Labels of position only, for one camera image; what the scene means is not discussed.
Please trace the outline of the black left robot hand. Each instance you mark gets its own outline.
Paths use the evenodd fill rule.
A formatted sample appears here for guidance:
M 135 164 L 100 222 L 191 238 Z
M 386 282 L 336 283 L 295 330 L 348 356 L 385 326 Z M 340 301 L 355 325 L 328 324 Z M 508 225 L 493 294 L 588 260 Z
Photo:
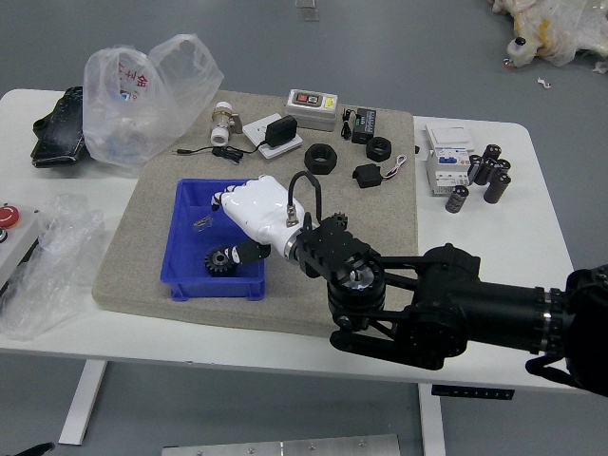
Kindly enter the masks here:
M 52 451 L 55 448 L 55 444 L 52 442 L 45 442 L 26 448 L 20 452 L 14 454 L 14 456 L 43 456 Z

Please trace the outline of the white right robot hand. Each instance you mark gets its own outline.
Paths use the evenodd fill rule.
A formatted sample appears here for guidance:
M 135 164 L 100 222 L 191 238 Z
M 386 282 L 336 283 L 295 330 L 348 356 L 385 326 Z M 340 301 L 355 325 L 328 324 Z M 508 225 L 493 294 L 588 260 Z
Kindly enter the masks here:
M 222 209 L 248 237 L 224 253 L 236 264 L 248 264 L 275 250 L 296 263 L 295 238 L 302 229 L 304 208 L 288 200 L 288 190 L 275 178 L 262 176 L 242 185 L 230 185 L 211 199 L 212 209 Z

